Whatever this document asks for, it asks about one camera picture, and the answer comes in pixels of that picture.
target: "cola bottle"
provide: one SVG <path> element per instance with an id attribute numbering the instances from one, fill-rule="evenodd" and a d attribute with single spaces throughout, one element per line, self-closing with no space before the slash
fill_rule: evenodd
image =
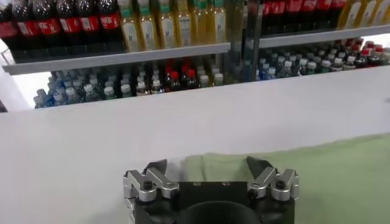
<path id="1" fill-rule="evenodd" d="M 302 0 L 288 0 L 284 16 L 285 32 L 297 32 L 299 29 L 299 11 Z"/>
<path id="2" fill-rule="evenodd" d="M 314 10 L 317 0 L 303 0 L 299 14 L 299 29 L 301 31 L 312 30 L 314 27 Z"/>
<path id="3" fill-rule="evenodd" d="M 10 49 L 15 62 L 27 60 L 21 32 L 12 21 L 12 5 L 9 0 L 0 2 L 0 38 Z"/>
<path id="4" fill-rule="evenodd" d="M 73 0 L 57 0 L 57 15 L 62 29 L 69 41 L 70 54 L 85 54 L 83 30 L 77 16 L 76 2 Z"/>
<path id="5" fill-rule="evenodd" d="M 109 51 L 124 51 L 122 28 L 118 3 L 115 0 L 99 1 L 100 21 L 107 36 L 107 49 Z"/>
<path id="6" fill-rule="evenodd" d="M 23 43 L 26 46 L 29 60 L 47 58 L 48 52 L 45 49 L 43 35 L 32 11 L 32 0 L 14 0 L 12 15 L 23 36 Z"/>
<path id="7" fill-rule="evenodd" d="M 68 45 L 60 21 L 56 18 L 54 0 L 33 0 L 34 17 L 37 20 L 44 39 L 48 44 L 49 54 L 53 57 L 63 57 L 67 54 Z"/>
<path id="8" fill-rule="evenodd" d="M 85 32 L 87 51 L 101 53 L 105 51 L 105 38 L 98 17 L 98 3 L 95 0 L 77 0 L 77 11 L 81 26 Z"/>

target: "plastic bottle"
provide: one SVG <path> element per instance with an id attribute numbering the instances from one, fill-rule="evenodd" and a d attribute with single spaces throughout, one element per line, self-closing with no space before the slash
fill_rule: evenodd
<path id="1" fill-rule="evenodd" d="M 154 17 L 151 15 L 148 0 L 138 0 L 143 48 L 146 51 L 158 49 L 158 36 Z"/>
<path id="2" fill-rule="evenodd" d="M 129 52 L 142 50 L 142 36 L 131 0 L 118 0 L 124 42 Z"/>
<path id="3" fill-rule="evenodd" d="M 347 61 L 343 64 L 342 69 L 347 70 L 354 70 L 356 68 L 355 66 L 355 57 L 354 56 L 348 56 Z"/>
<path id="4" fill-rule="evenodd" d="M 331 62 L 329 60 L 323 60 L 321 63 L 321 73 L 330 72 L 330 65 L 331 65 Z"/>
<path id="5" fill-rule="evenodd" d="M 335 58 L 335 62 L 330 66 L 330 70 L 332 72 L 342 71 L 342 59 L 341 58 Z"/>

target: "white bottle cap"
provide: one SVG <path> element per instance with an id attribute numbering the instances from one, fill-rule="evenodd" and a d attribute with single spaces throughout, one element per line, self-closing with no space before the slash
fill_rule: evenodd
<path id="1" fill-rule="evenodd" d="M 292 62 L 291 61 L 285 61 L 285 67 L 291 68 Z"/>
<path id="2" fill-rule="evenodd" d="M 91 84 L 86 84 L 84 86 L 84 90 L 85 90 L 85 92 L 92 92 L 92 90 L 93 90 L 92 85 Z"/>
<path id="3" fill-rule="evenodd" d="M 330 61 L 329 60 L 323 60 L 322 61 L 322 63 L 321 63 L 321 65 L 322 65 L 322 67 L 330 67 Z"/>
<path id="4" fill-rule="evenodd" d="M 341 64 L 342 59 L 341 58 L 335 58 L 335 64 Z"/>
<path id="5" fill-rule="evenodd" d="M 95 79 L 90 79 L 90 84 L 97 85 L 98 84 L 98 80 L 96 78 Z"/>
<path id="6" fill-rule="evenodd" d="M 208 76 L 207 75 L 201 75 L 200 82 L 201 83 L 208 83 Z"/>
<path id="7" fill-rule="evenodd" d="M 308 69 L 316 69 L 316 67 L 317 67 L 317 64 L 315 62 L 311 61 L 311 62 L 307 63 Z"/>
<path id="8" fill-rule="evenodd" d="M 121 86 L 122 93 L 128 93 L 128 92 L 130 92 L 130 90 L 131 90 L 131 88 L 130 88 L 129 84 L 125 84 L 125 85 Z"/>
<path id="9" fill-rule="evenodd" d="M 305 66 L 306 64 L 307 64 L 307 59 L 306 59 L 306 58 L 301 58 L 301 59 L 299 60 L 299 65 Z"/>
<path id="10" fill-rule="evenodd" d="M 269 69 L 269 63 L 263 64 L 263 69 Z"/>
<path id="11" fill-rule="evenodd" d="M 356 59 L 356 58 L 355 58 L 354 56 L 348 56 L 347 62 L 354 62 L 355 59 Z"/>
<path id="12" fill-rule="evenodd" d="M 113 83 L 111 80 L 109 80 L 109 81 L 107 81 L 107 82 L 104 83 L 104 86 L 105 86 L 105 87 L 109 87 L 109 86 L 113 87 L 113 86 L 114 86 L 114 83 Z"/>
<path id="13" fill-rule="evenodd" d="M 159 80 L 153 80 L 153 87 L 160 87 L 161 83 Z"/>
<path id="14" fill-rule="evenodd" d="M 75 92 L 73 87 L 70 87 L 70 88 L 66 89 L 66 95 L 72 96 L 72 95 L 75 95 L 75 94 L 76 94 L 76 92 Z"/>

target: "bottle cap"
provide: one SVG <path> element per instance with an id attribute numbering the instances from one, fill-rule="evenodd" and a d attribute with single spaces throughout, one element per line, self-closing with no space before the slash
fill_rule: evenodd
<path id="1" fill-rule="evenodd" d="M 67 88 L 65 92 L 66 92 L 66 95 L 68 95 L 68 96 L 76 95 L 76 92 L 75 92 L 73 87 Z"/>
<path id="2" fill-rule="evenodd" d="M 263 64 L 263 69 L 269 69 L 269 63 Z"/>
<path id="3" fill-rule="evenodd" d="M 276 69 L 275 69 L 274 67 L 270 67 L 270 68 L 268 69 L 268 73 L 269 73 L 270 75 L 274 75 L 275 72 L 276 72 Z"/>
<path id="4" fill-rule="evenodd" d="M 160 87 L 161 83 L 159 80 L 153 80 L 153 87 Z"/>
<path id="5" fill-rule="evenodd" d="M 341 58 L 335 58 L 335 64 L 341 64 L 342 59 Z"/>
<path id="6" fill-rule="evenodd" d="M 195 77 L 195 70 L 193 69 L 188 70 L 188 76 L 191 78 Z"/>
<path id="7" fill-rule="evenodd" d="M 35 97 L 34 97 L 34 102 L 35 102 L 36 104 L 42 104 L 42 103 L 43 103 L 43 98 L 40 97 L 40 96 L 35 96 Z"/>
<path id="8" fill-rule="evenodd" d="M 114 95 L 114 89 L 111 86 L 106 87 L 106 88 L 104 88 L 104 94 L 106 96 Z"/>
<path id="9" fill-rule="evenodd" d="M 278 57 L 278 63 L 283 63 L 285 61 L 285 58 L 283 56 Z"/>
<path id="10" fill-rule="evenodd" d="M 104 86 L 105 86 L 105 87 L 109 87 L 109 86 L 113 87 L 113 86 L 114 86 L 114 83 L 113 83 L 111 80 L 109 80 L 109 81 L 107 81 L 107 82 L 104 83 Z"/>
<path id="11" fill-rule="evenodd" d="M 130 88 L 129 84 L 125 84 L 125 85 L 121 86 L 122 93 L 128 93 L 128 92 L 130 92 L 130 90 L 131 90 L 131 88 Z"/>
<path id="12" fill-rule="evenodd" d="M 307 64 L 307 59 L 306 58 L 302 58 L 299 60 L 299 65 L 301 66 L 305 66 Z"/>
<path id="13" fill-rule="evenodd" d="M 355 61 L 355 57 L 354 56 L 348 56 L 348 58 L 347 58 L 347 62 L 354 62 Z"/>
<path id="14" fill-rule="evenodd" d="M 179 73 L 177 72 L 172 72 L 171 73 L 172 79 L 178 79 L 179 78 Z"/>
<path id="15" fill-rule="evenodd" d="M 136 88 L 137 89 L 145 89 L 146 85 L 145 82 L 138 82 Z"/>
<path id="16" fill-rule="evenodd" d="M 308 69 L 316 69 L 316 67 L 317 67 L 317 64 L 315 62 L 311 61 L 311 62 L 307 63 Z"/>
<path id="17" fill-rule="evenodd" d="M 55 100 L 55 101 L 61 101 L 61 100 L 63 100 L 62 94 L 60 94 L 60 93 L 54 94 L 54 100 Z"/>
<path id="18" fill-rule="evenodd" d="M 285 61 L 285 67 L 291 68 L 292 62 L 291 61 Z"/>
<path id="19" fill-rule="evenodd" d="M 207 83 L 208 82 L 208 76 L 207 75 L 201 75 L 200 82 Z"/>
<path id="20" fill-rule="evenodd" d="M 129 80 L 128 79 L 122 79 L 121 80 L 121 86 L 126 85 L 126 84 L 130 84 Z"/>
<path id="21" fill-rule="evenodd" d="M 322 67 L 330 67 L 331 63 L 329 60 L 323 60 L 321 65 Z"/>

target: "bottle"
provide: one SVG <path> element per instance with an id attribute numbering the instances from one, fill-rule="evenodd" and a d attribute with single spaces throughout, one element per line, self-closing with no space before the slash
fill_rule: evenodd
<path id="1" fill-rule="evenodd" d="M 299 29 L 308 31 L 314 29 L 314 10 L 317 0 L 303 0 L 302 8 L 299 13 Z"/>
<path id="2" fill-rule="evenodd" d="M 193 44 L 191 31 L 193 30 L 193 19 L 188 11 L 186 0 L 177 0 L 177 44 L 181 47 L 188 47 Z"/>
<path id="3" fill-rule="evenodd" d="M 99 0 L 100 21 L 107 40 L 107 50 L 112 52 L 125 49 L 118 10 L 116 0 Z"/>
<path id="4" fill-rule="evenodd" d="M 57 16 L 69 41 L 70 54 L 86 54 L 84 33 L 77 15 L 76 1 L 57 0 Z"/>
<path id="5" fill-rule="evenodd" d="M 303 0 L 288 0 L 284 13 L 284 33 L 299 30 L 299 11 Z"/>
<path id="6" fill-rule="evenodd" d="M 368 56 L 370 56 L 370 50 L 368 49 L 362 50 L 360 56 L 355 60 L 356 68 L 367 67 Z"/>
<path id="7" fill-rule="evenodd" d="M 210 15 L 212 31 L 210 43 L 225 43 L 226 42 L 226 10 L 224 8 L 224 0 L 214 0 L 214 10 Z"/>
<path id="8" fill-rule="evenodd" d="M 355 57 L 354 56 L 348 56 L 347 62 L 345 62 L 342 66 L 342 69 L 347 71 L 347 70 L 353 70 L 355 69 Z"/>
<path id="9" fill-rule="evenodd" d="M 98 18 L 97 0 L 77 0 L 77 14 L 84 30 L 88 53 L 105 51 L 104 37 Z"/>
<path id="10" fill-rule="evenodd" d="M 331 4 L 332 0 L 317 0 L 314 18 L 315 29 L 326 30 L 330 28 L 328 14 L 330 13 Z"/>
<path id="11" fill-rule="evenodd" d="M 76 94 L 73 87 L 66 89 L 66 95 L 68 95 L 68 104 L 81 103 L 80 97 Z"/>
<path id="12" fill-rule="evenodd" d="M 152 51 L 159 48 L 157 29 L 154 17 L 149 9 L 149 0 L 138 0 L 140 6 L 140 24 L 144 50 Z"/>
<path id="13" fill-rule="evenodd" d="M 45 49 L 43 35 L 34 18 L 32 0 L 14 0 L 12 15 L 23 36 L 28 58 L 31 60 L 46 58 L 48 53 Z"/>
<path id="14" fill-rule="evenodd" d="M 136 96 L 146 96 L 146 95 L 150 95 L 151 94 L 149 92 L 149 90 L 147 90 L 146 85 L 145 85 L 144 82 L 138 82 L 138 84 L 136 86 L 136 90 L 137 90 Z"/>
<path id="15" fill-rule="evenodd" d="M 283 31 L 283 14 L 285 12 L 285 0 L 272 0 L 269 12 L 269 33 L 280 33 Z"/>
<path id="16" fill-rule="evenodd" d="M 207 1 L 197 0 L 197 12 L 196 12 L 196 36 L 198 44 L 208 43 L 208 31 L 210 24 L 207 22 L 208 11 Z"/>
<path id="17" fill-rule="evenodd" d="M 23 36 L 12 19 L 11 0 L 0 2 L 0 38 L 10 49 L 15 62 L 27 60 Z"/>
<path id="18" fill-rule="evenodd" d="M 335 58 L 335 62 L 330 66 L 331 72 L 339 72 L 342 71 L 342 59 Z"/>
<path id="19" fill-rule="evenodd" d="M 106 100 L 116 99 L 114 89 L 111 86 L 104 88 L 104 95 Z"/>

